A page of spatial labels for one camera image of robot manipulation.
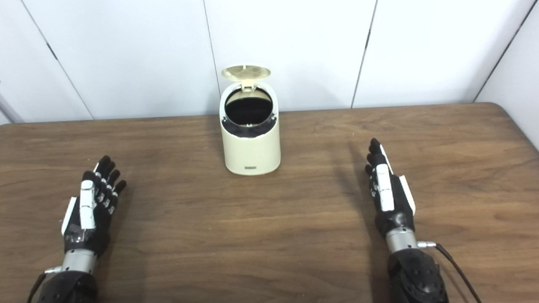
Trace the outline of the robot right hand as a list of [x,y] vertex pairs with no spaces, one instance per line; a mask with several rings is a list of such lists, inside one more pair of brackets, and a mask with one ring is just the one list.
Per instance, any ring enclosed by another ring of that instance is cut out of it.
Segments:
[[396,175],[385,149],[372,138],[366,156],[365,172],[369,177],[369,191],[374,202],[375,227],[385,237],[391,230],[415,231],[415,202],[406,177]]

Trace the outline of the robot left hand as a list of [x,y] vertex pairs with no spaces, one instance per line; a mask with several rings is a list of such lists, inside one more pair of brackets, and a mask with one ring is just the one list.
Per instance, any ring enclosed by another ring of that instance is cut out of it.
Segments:
[[125,180],[111,157],[104,155],[93,170],[83,173],[80,192],[72,197],[62,222],[64,251],[89,250],[101,257],[110,244],[110,225]]

